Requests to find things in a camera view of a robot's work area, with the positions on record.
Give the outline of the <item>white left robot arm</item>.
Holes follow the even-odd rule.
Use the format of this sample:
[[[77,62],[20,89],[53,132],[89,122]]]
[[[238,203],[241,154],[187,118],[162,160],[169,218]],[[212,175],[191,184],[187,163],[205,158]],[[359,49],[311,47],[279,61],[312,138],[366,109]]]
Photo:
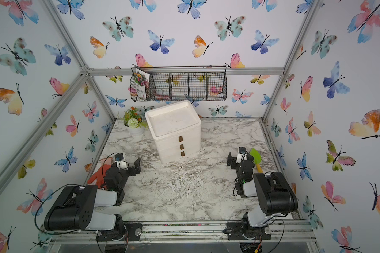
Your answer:
[[[66,186],[47,213],[44,228],[48,231],[92,230],[125,232],[121,215],[104,214],[96,207],[119,206],[125,196],[129,177],[141,173],[141,158],[130,166],[126,161],[110,158],[97,171],[100,185]]]

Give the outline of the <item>white drawer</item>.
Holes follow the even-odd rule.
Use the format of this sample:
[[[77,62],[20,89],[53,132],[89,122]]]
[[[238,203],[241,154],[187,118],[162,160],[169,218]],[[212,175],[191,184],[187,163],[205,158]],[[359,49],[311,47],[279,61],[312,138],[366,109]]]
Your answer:
[[[165,140],[156,141],[156,148],[160,155],[171,156],[184,152],[185,154],[195,153],[201,148],[200,138],[185,138],[184,136],[172,137]]]
[[[193,144],[201,141],[201,124],[196,124],[154,139],[163,149],[180,144]]]
[[[158,150],[158,154],[162,163],[170,163],[197,153],[200,148],[199,145],[186,146],[180,144],[179,146],[174,146],[165,150]]]

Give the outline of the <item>white bottom drawer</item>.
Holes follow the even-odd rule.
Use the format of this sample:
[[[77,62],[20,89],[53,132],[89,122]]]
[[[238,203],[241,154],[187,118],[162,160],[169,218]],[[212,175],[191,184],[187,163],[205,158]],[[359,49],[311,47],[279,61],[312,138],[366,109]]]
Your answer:
[[[162,163],[170,163],[197,153],[200,148],[199,145],[186,146],[180,144],[179,146],[174,146],[165,150],[158,150],[158,154]]]

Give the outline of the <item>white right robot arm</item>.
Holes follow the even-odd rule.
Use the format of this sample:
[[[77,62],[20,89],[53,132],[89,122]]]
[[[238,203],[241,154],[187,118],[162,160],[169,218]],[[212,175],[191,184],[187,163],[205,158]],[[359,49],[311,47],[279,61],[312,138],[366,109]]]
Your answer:
[[[298,209],[298,200],[284,175],[280,172],[254,172],[261,156],[255,149],[240,147],[234,157],[228,155],[227,165],[236,171],[235,196],[257,198],[258,206],[245,213],[241,228],[245,231],[265,227],[274,218],[287,217]]]

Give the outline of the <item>white top drawer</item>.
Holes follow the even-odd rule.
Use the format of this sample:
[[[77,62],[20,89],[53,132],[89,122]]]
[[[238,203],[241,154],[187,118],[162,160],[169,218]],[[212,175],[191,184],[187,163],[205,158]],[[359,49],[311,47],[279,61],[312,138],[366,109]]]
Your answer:
[[[201,141],[201,124],[196,124],[154,139],[163,149],[180,144],[193,144]]]

